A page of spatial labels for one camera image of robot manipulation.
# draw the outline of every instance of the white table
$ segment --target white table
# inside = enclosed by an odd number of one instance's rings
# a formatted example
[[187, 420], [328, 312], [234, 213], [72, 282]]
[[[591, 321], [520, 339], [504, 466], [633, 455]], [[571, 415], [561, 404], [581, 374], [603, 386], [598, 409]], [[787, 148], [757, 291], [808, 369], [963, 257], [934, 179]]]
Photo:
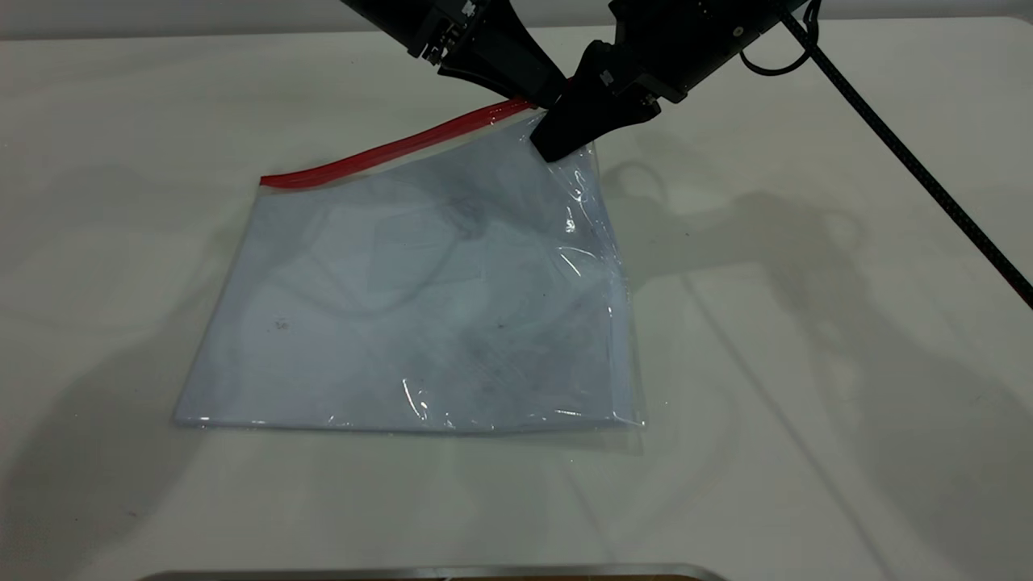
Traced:
[[[1033, 28], [822, 32], [1033, 274]], [[608, 31], [537, 36], [572, 71]], [[1033, 316], [813, 65], [732, 63], [598, 144], [648, 428], [472, 439], [169, 417], [260, 175], [495, 97], [374, 33], [6, 42], [0, 70], [0, 579], [1033, 576]]]

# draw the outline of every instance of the zipper seal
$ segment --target zipper seal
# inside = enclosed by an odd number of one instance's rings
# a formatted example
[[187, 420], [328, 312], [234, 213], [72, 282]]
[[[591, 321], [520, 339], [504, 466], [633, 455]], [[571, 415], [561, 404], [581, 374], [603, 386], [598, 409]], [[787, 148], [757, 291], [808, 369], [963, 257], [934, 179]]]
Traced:
[[325, 165], [301, 172], [292, 172], [290, 174], [263, 176], [259, 184], [278, 189], [308, 189], [318, 187], [421, 149], [465, 135], [471, 131], [494, 125], [503, 119], [527, 111], [531, 106], [531, 103], [521, 98], [498, 102], [476, 111], [471, 111], [466, 115], [457, 117], [451, 121], [446, 121], [437, 127], [432, 127], [415, 135], [375, 147]]

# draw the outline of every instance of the plastic bag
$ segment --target plastic bag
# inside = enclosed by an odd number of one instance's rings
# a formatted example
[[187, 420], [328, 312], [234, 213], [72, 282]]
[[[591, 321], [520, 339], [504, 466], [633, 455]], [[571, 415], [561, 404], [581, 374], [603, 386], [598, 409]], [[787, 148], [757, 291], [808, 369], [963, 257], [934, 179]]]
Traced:
[[528, 139], [535, 116], [352, 176], [523, 109], [263, 178], [176, 420], [390, 432], [633, 421], [627, 287], [590, 148], [546, 164]]

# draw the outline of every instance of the white wall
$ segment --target white wall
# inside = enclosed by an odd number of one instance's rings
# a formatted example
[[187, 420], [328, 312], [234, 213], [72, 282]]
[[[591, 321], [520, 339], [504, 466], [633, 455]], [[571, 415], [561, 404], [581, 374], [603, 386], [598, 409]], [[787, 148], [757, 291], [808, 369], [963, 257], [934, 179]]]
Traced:
[[[608, 24], [607, 0], [512, 0], [528, 26]], [[1033, 13], [1033, 0], [825, 0], [828, 18]], [[356, 30], [338, 0], [0, 0], [0, 37]]]

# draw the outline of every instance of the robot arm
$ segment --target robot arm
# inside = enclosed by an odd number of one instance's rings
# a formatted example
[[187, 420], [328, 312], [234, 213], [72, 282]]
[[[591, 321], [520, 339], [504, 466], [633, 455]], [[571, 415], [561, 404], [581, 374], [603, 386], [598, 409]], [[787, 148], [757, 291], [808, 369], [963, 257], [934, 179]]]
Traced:
[[531, 136], [546, 161], [653, 119], [779, 22], [770, 0], [613, 0], [614, 42], [589, 44], [568, 86], [509, 0], [343, 1], [439, 74], [552, 110]]

